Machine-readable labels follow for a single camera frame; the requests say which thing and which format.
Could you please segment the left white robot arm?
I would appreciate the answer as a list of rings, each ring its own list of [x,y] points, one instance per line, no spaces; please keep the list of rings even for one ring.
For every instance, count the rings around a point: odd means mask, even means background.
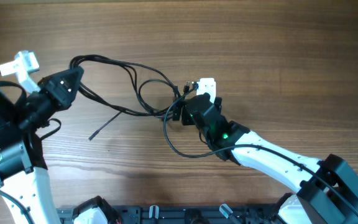
[[[0,91],[0,195],[16,223],[60,223],[36,131],[71,106],[83,73],[76,67],[49,75],[15,103]],[[0,88],[11,85],[0,81]]]

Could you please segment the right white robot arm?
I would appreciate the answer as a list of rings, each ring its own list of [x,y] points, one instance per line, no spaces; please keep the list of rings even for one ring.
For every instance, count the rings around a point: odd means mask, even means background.
[[[208,156],[258,170],[292,192],[279,204],[284,223],[358,223],[358,175],[341,157],[307,157],[264,140],[256,132],[227,121],[219,106],[204,93],[177,98],[170,110],[181,108],[185,124],[197,127]]]

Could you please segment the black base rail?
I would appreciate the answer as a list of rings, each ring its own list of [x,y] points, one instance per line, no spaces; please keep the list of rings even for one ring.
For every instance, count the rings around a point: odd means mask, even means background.
[[[193,223],[197,218],[204,218],[210,223],[239,223],[263,224],[283,223],[279,218],[273,216],[273,204],[253,204],[231,207],[232,218],[225,217],[218,206],[202,207],[160,207],[158,217],[149,215],[149,207],[140,206],[114,206],[123,224],[184,224]]]

